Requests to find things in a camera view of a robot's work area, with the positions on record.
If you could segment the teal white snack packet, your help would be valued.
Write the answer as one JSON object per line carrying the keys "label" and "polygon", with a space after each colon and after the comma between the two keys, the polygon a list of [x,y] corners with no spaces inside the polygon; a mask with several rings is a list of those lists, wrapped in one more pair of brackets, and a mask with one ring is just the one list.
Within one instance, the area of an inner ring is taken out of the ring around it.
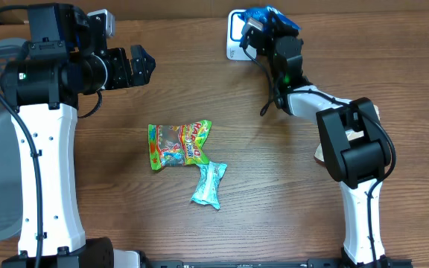
{"label": "teal white snack packet", "polygon": [[197,164],[200,169],[200,179],[191,201],[199,205],[211,205],[214,209],[220,209],[218,199],[219,184],[226,172],[227,164],[209,162],[208,164]]}

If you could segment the green Haribo candy bag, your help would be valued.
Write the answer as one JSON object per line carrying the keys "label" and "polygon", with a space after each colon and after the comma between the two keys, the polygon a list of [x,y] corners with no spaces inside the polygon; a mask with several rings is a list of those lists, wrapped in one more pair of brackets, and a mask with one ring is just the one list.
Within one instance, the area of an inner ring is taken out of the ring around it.
{"label": "green Haribo candy bag", "polygon": [[209,158],[202,148],[211,126],[211,121],[207,120],[179,126],[149,124],[147,136],[152,170],[208,164]]}

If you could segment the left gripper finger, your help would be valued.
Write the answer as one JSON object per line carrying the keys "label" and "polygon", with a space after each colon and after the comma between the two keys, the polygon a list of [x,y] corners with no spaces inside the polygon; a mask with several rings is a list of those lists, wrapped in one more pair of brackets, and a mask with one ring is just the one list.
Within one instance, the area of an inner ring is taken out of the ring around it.
{"label": "left gripper finger", "polygon": [[132,45],[130,52],[132,69],[155,69],[155,59],[141,45]]}
{"label": "left gripper finger", "polygon": [[133,65],[132,66],[132,86],[144,86],[150,82],[150,77],[155,69],[155,65]]}

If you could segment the blue snack packet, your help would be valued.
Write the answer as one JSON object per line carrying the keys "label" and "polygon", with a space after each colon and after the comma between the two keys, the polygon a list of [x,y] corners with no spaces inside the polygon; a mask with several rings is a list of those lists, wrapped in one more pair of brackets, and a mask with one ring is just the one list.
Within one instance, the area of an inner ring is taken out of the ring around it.
{"label": "blue snack packet", "polygon": [[295,29],[297,31],[301,30],[295,22],[287,18],[283,13],[281,13],[276,8],[267,5],[265,7],[251,7],[243,11],[239,16],[241,20],[247,22],[248,19],[255,19],[256,21],[262,23],[264,26],[268,25],[284,25],[289,28]]}

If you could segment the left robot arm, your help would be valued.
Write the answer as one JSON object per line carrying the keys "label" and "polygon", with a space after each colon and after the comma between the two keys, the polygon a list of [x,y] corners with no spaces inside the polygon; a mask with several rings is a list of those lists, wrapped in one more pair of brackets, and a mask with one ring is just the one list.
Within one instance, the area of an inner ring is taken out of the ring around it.
{"label": "left robot arm", "polygon": [[0,79],[19,142],[22,227],[3,267],[132,267],[145,259],[85,235],[77,207],[74,136],[80,95],[143,86],[156,63],[140,45],[108,48],[115,18],[71,4],[28,6],[31,38]]}

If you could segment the beige cookie pouch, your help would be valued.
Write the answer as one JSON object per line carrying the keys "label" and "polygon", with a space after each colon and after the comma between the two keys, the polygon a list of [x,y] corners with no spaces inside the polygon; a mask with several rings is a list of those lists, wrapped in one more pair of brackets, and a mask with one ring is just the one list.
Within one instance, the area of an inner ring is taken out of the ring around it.
{"label": "beige cookie pouch", "polygon": [[[375,108],[375,112],[376,112],[376,115],[378,116],[378,118],[381,118],[378,107],[376,105],[374,105],[374,108]],[[347,130],[346,131],[346,137],[349,141],[352,141],[356,138],[361,138],[361,137],[363,137],[363,131],[355,132],[354,130]],[[321,165],[324,165],[325,160],[324,160],[321,144],[318,145],[318,147],[316,148],[316,150],[314,152],[314,160],[316,162],[320,163]]]}

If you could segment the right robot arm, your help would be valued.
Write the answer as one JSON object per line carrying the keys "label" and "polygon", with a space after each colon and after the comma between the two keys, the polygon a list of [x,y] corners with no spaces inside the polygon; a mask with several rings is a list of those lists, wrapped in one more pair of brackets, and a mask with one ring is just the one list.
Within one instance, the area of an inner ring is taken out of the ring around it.
{"label": "right robot arm", "polygon": [[368,98],[347,100],[320,91],[302,70],[303,41],[299,29],[269,12],[264,19],[241,17],[243,49],[253,47],[265,56],[270,78],[268,101],[289,115],[313,121],[318,128],[323,163],[338,182],[343,198],[346,236],[344,267],[388,267],[381,242],[379,197],[392,173],[396,154]]}

